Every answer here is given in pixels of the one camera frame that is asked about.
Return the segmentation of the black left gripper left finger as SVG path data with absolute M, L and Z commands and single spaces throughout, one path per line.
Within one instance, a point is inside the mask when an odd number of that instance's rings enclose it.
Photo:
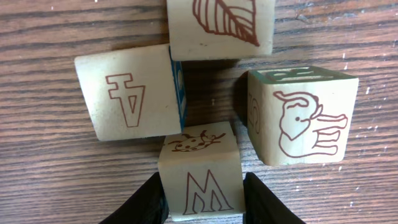
M 159 172 L 99 224 L 163 224 L 169 216 Z

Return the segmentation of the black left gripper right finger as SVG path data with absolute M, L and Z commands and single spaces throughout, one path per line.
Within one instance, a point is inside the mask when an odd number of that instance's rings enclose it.
M 305 224 L 253 172 L 246 173 L 243 185 L 246 205 L 243 223 Z

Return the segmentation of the wooden block green side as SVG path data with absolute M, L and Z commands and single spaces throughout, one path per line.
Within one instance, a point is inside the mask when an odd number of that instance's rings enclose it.
M 158 169 L 175 222 L 246 211 L 239 148 L 227 121 L 167 136 Z

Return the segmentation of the wooden block red ladybug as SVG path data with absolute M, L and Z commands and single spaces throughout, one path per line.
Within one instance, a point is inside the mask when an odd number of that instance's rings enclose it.
M 268 166 L 342 161 L 358 77 L 307 66 L 248 71 L 248 135 Z

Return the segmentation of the wooden block leaf drawing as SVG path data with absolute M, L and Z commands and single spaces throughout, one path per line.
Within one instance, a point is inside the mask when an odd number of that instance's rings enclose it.
M 167 0 L 167 17 L 174 60 L 272 53 L 275 0 Z

